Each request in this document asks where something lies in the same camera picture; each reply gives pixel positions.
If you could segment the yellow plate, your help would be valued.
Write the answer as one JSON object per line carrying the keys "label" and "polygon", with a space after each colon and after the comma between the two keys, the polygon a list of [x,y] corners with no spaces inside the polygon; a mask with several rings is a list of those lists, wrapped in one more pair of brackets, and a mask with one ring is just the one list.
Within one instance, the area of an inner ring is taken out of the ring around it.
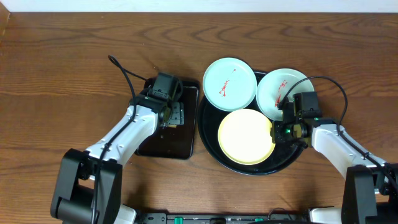
{"label": "yellow plate", "polygon": [[218,128],[218,144],[232,161],[251,166],[265,161],[273,153],[271,122],[262,113],[241,109],[229,113]]}

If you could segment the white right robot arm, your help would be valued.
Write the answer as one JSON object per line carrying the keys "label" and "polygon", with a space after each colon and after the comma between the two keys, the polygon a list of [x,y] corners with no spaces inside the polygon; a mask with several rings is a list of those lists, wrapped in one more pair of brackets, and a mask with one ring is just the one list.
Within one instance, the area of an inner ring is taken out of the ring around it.
{"label": "white right robot arm", "polygon": [[274,121],[274,143],[311,146],[345,179],[340,208],[314,208],[310,223],[397,223],[397,164],[375,156],[344,127],[325,119]]}

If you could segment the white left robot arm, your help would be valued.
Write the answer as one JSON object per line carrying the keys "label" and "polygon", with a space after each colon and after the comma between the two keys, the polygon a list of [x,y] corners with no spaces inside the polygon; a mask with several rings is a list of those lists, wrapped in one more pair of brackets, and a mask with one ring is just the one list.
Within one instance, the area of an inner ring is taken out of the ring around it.
{"label": "white left robot arm", "polygon": [[134,223],[137,212],[121,203],[123,168],[178,107],[176,96],[140,94],[101,140],[85,151],[69,149],[60,163],[51,216],[64,223]]}

